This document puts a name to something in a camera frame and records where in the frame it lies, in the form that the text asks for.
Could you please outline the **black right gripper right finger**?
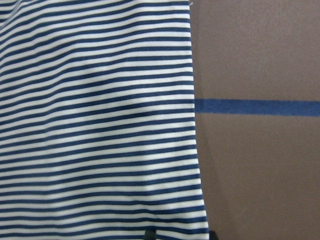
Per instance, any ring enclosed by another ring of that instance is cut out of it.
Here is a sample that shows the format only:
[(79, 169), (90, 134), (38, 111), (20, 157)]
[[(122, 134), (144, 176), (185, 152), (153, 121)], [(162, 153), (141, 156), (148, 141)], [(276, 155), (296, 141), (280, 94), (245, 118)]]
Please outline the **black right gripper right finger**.
[(209, 240), (219, 240), (218, 235), (214, 230), (209, 231)]

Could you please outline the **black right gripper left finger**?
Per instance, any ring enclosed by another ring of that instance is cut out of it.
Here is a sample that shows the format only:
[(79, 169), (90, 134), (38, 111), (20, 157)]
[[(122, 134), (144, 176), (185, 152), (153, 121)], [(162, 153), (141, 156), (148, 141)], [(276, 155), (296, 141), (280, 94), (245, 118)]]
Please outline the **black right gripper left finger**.
[(154, 229), (148, 229), (144, 232), (143, 240), (156, 240), (157, 232)]

